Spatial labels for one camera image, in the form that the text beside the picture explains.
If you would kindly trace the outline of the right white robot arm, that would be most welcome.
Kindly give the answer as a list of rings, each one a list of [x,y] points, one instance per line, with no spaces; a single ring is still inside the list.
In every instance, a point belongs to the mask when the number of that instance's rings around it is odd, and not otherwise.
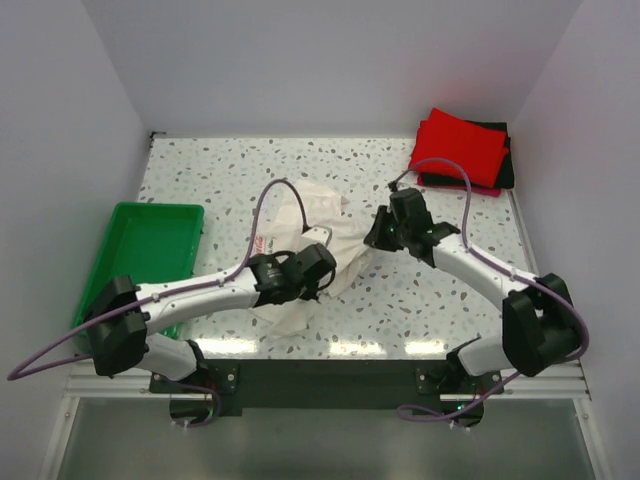
[[[469,392],[482,375],[504,369],[534,377],[587,346],[585,325],[559,276],[538,277],[474,248],[462,229],[433,220],[415,188],[391,193],[388,204],[377,209],[364,243],[380,251],[407,251],[500,311],[499,335],[469,340],[447,354],[441,378],[456,392]]]

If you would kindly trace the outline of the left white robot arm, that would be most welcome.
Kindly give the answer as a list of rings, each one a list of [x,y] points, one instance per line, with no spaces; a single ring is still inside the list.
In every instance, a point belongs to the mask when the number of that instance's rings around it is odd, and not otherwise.
[[[207,380],[200,348],[168,338],[163,330],[221,311],[315,300],[336,267],[329,250],[315,243],[298,253],[258,254],[230,271],[175,282],[136,285],[127,275],[117,276],[85,313],[95,372],[113,377],[140,368],[196,392]]]

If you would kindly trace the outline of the white t shirt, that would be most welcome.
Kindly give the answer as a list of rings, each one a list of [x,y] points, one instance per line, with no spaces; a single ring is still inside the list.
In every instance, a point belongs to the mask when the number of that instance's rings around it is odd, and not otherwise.
[[[373,258],[364,243],[368,228],[347,215],[346,197],[306,180],[296,181],[294,189],[277,208],[268,209],[254,237],[254,254],[275,256],[303,282],[299,299],[254,309],[271,323],[275,337],[301,333],[317,316],[319,302],[346,291]]]

